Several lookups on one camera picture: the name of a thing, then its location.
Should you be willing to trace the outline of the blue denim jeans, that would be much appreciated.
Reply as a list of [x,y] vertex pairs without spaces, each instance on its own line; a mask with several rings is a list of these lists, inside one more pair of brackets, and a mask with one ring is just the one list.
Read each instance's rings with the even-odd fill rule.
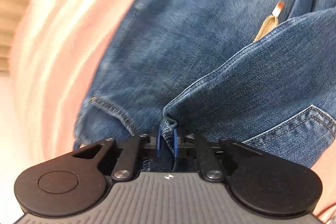
[[[278,1],[279,25],[253,42]],[[75,148],[173,131],[304,166],[335,140],[335,0],[135,0],[98,66]]]

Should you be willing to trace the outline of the orange bed sheet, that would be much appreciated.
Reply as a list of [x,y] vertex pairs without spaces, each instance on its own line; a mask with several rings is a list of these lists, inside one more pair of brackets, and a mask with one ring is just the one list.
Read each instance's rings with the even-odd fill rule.
[[96,68],[134,0],[31,0],[10,69],[30,165],[69,152]]

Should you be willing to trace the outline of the beige drawstring belt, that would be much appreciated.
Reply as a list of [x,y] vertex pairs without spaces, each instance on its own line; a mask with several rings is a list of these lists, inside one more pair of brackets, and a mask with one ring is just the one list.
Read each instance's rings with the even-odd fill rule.
[[283,8],[285,7],[285,3],[282,1],[278,1],[276,6],[274,7],[272,14],[270,14],[262,23],[257,35],[255,36],[253,42],[257,42],[266,34],[270,33],[274,28],[279,25],[278,17],[281,14]]

